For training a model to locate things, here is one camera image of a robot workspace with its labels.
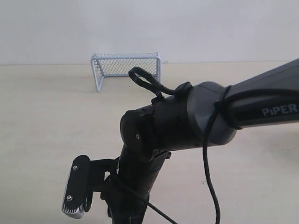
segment white goal frame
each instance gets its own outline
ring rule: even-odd
[[[137,66],[145,69],[153,77],[161,81],[160,53],[132,53],[132,54],[96,54],[91,58],[94,81],[97,91],[101,90],[106,77],[128,77],[128,72]]]

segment black robotic arm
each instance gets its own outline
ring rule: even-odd
[[[150,190],[170,151],[203,147],[219,223],[207,147],[229,143],[245,127],[299,120],[299,59],[229,87],[187,82],[170,90],[140,68],[134,67],[129,75],[156,97],[150,105],[127,111],[121,118],[124,146],[120,157],[90,161],[83,155],[74,160],[62,206],[68,216],[81,218],[90,209],[93,192],[101,192],[114,224],[141,224],[148,205],[175,223],[148,202]],[[105,172],[110,173],[106,179]]]

